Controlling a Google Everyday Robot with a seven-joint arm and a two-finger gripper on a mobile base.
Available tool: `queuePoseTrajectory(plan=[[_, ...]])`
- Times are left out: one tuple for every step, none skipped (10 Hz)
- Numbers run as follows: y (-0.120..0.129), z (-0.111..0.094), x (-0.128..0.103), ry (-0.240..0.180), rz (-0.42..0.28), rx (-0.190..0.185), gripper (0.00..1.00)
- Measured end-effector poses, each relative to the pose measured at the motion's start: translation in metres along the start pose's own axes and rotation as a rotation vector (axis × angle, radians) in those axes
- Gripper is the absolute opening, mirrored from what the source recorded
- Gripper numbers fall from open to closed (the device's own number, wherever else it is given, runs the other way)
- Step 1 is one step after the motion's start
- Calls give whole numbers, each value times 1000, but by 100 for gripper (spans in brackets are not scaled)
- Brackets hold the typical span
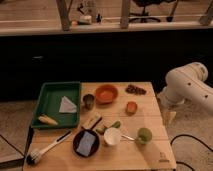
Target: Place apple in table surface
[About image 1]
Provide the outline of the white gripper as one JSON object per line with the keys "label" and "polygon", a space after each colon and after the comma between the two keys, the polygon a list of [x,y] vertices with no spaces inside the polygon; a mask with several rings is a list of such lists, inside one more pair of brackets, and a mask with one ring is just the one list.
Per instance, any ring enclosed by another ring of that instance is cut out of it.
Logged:
{"label": "white gripper", "polygon": [[176,112],[170,110],[178,105],[180,97],[178,95],[165,93],[159,93],[157,97],[160,102],[161,112],[163,113],[163,123],[165,126],[168,126],[176,116]]}

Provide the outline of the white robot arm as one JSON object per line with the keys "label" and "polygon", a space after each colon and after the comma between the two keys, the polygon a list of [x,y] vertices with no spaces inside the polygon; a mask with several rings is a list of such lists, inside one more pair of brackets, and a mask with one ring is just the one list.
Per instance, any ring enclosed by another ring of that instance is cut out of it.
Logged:
{"label": "white robot arm", "polygon": [[182,105],[185,100],[200,105],[213,115],[213,88],[205,84],[207,78],[208,70],[200,62],[174,68],[166,74],[166,86],[157,94],[165,126],[176,116],[174,107]]}

